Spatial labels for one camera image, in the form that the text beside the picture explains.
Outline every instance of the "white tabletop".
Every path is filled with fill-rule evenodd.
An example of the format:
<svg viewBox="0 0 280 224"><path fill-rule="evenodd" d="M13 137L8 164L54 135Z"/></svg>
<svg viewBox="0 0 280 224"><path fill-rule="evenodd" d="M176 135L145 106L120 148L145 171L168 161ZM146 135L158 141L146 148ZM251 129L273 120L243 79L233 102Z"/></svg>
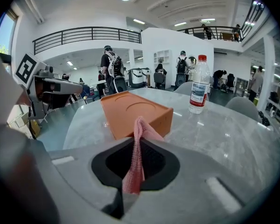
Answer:
<svg viewBox="0 0 280 224"><path fill-rule="evenodd" d="M278 177L280 139L255 120L212 102L206 102L201 114L192 114L189 96L175 92L151 88L130 92L173 107L166 142L207 154L259 191ZM108 145L113 140L101 103L95 101L77 110L63 148Z"/></svg>

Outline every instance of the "black railing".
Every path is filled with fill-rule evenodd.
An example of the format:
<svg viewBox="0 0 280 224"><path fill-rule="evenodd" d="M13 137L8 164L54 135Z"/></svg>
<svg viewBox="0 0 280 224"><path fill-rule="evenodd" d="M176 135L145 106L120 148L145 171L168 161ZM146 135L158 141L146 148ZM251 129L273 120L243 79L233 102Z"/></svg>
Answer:
<svg viewBox="0 0 280 224"><path fill-rule="evenodd" d="M265 5L262 0L252 0L248 15L245 19L244 24L242 25L243 39L248 35L264 9Z"/></svg>
<svg viewBox="0 0 280 224"><path fill-rule="evenodd" d="M242 41L241 28L205 26L205 27L196 27L196 28L185 28L178 31L196 36L200 39L208 39L208 40L216 39L216 40L225 40L225 41L232 41L232 42Z"/></svg>
<svg viewBox="0 0 280 224"><path fill-rule="evenodd" d="M141 34L120 28L72 28L54 32L34 40L34 55L52 47L87 40L117 40L141 43Z"/></svg>

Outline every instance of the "plastic bottle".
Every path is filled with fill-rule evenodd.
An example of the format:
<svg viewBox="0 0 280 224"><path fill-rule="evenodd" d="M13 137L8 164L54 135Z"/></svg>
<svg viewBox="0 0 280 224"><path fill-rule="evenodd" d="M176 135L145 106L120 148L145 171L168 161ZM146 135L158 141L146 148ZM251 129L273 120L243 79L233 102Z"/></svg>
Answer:
<svg viewBox="0 0 280 224"><path fill-rule="evenodd" d="M210 85L210 69L206 63L206 56L199 55L196 64L196 73L193 80L189 110L200 114L204 108L207 91Z"/></svg>

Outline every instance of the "pink cloth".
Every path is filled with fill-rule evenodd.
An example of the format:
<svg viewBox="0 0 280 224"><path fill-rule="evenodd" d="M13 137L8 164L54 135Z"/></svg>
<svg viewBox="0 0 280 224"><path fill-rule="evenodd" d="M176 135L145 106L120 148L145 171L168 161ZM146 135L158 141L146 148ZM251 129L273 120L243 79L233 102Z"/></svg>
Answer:
<svg viewBox="0 0 280 224"><path fill-rule="evenodd" d="M131 167L122 180L122 189L124 193L140 193L140 185L144 181L144 172L142 167L140 138L164 141L142 116L135 120L134 124L134 149Z"/></svg>

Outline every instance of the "brown tray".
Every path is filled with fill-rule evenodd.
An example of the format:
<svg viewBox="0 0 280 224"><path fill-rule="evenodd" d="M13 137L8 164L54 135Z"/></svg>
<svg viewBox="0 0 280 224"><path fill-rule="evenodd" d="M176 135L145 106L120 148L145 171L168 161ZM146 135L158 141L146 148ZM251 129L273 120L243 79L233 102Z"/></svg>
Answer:
<svg viewBox="0 0 280 224"><path fill-rule="evenodd" d="M173 108L128 91L103 97L101 104L116 140L133 136L134 123L139 116L143 116L162 137L170 132Z"/></svg>

